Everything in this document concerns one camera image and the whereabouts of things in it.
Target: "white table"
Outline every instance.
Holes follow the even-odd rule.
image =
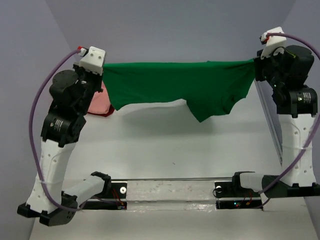
[[[203,123],[181,101],[131,105],[108,118],[86,119],[68,165],[69,182],[94,171],[113,179],[231,177],[237,171],[276,175],[281,171],[254,84],[230,115]],[[129,206],[126,211],[85,210],[69,224],[52,228],[36,220],[30,239],[317,239],[302,198],[273,199],[266,211],[215,210],[214,202],[186,210],[181,204],[162,205],[162,210]]]

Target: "pink cloth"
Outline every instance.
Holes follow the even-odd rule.
[[[106,86],[102,82],[101,88],[103,92],[96,92],[92,98],[88,112],[95,115],[105,115],[110,109],[109,95]]]

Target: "table surface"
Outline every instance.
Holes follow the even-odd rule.
[[[231,114],[199,123],[184,101],[133,104],[110,117],[86,116],[66,179],[99,171],[113,179],[279,174],[279,157],[252,84]]]
[[[84,210],[70,223],[37,220],[30,240],[317,240],[303,198],[272,199],[265,211]]]

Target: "green cloth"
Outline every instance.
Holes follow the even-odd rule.
[[[103,82],[110,103],[168,103],[184,99],[195,118],[227,115],[255,78],[253,59],[195,63],[107,63]]]

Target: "folded cloth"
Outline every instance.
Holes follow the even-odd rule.
[[[104,83],[101,85],[102,92],[95,92],[88,109],[88,113],[107,117],[114,112],[111,107],[109,95]]]
[[[227,115],[255,78],[253,59],[195,63],[107,63],[103,82],[110,103],[168,103],[184,99],[195,118]]]

